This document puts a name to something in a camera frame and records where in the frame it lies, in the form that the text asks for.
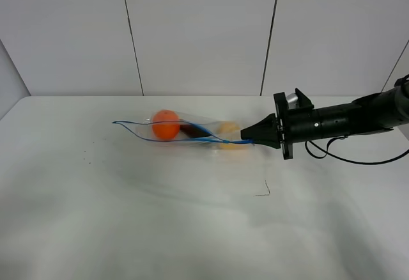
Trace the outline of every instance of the clear plastic bag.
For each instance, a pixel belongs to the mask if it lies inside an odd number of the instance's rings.
[[[241,128],[237,122],[218,121],[170,110],[161,110],[141,121],[113,123],[151,143],[216,143],[220,148],[252,143],[249,140],[242,140]]]

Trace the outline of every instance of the yellow object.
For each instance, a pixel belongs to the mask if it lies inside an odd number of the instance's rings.
[[[228,134],[226,136],[221,136],[223,139],[228,141],[239,141],[242,138],[240,137],[240,126],[234,121],[224,121],[220,124],[218,129],[218,134]],[[221,149],[236,150],[242,149],[245,144],[219,144]]]

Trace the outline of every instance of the robotic arm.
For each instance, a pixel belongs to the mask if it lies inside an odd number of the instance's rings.
[[[358,98],[351,103],[314,109],[298,89],[286,97],[276,93],[276,114],[241,131],[242,139],[282,148],[285,160],[293,158],[293,143],[340,136],[367,135],[393,130],[409,123],[409,75],[383,93]]]

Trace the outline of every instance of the wire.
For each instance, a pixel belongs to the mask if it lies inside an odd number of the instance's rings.
[[[342,157],[338,157],[337,155],[334,155],[334,154],[328,152],[328,149],[330,148],[330,145],[334,141],[337,141],[338,139],[346,139],[346,138],[347,138],[347,136],[341,136],[341,137],[334,137],[334,138],[330,139],[327,142],[327,149],[326,150],[324,150],[323,148],[318,146],[316,143],[313,143],[312,141],[306,141],[304,146],[305,146],[305,149],[307,150],[308,154],[310,156],[314,157],[315,159],[323,159],[324,157],[329,155],[330,157],[333,157],[335,159],[338,159],[338,160],[341,160],[341,161],[344,161],[344,162],[347,162],[347,163],[357,164],[357,165],[382,165],[382,164],[387,164],[387,163],[390,163],[390,162],[394,162],[395,160],[402,159],[403,157],[405,157],[405,156],[407,156],[409,154],[409,149],[408,149],[407,151],[403,152],[401,155],[398,155],[397,157],[394,157],[393,159],[383,160],[381,162],[357,162],[356,160],[347,160],[347,159],[344,159]],[[308,148],[308,143],[312,144],[315,148],[317,148],[320,151],[322,151],[323,153],[325,153],[324,156],[320,157],[318,155],[313,154],[310,151],[310,149]]]

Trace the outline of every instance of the white tabletop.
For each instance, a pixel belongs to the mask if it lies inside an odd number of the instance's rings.
[[[316,107],[352,98],[312,98]],[[30,97],[0,121],[0,279],[408,279],[409,162],[150,146],[161,108],[244,127],[272,97]],[[377,161],[400,131],[333,144]]]

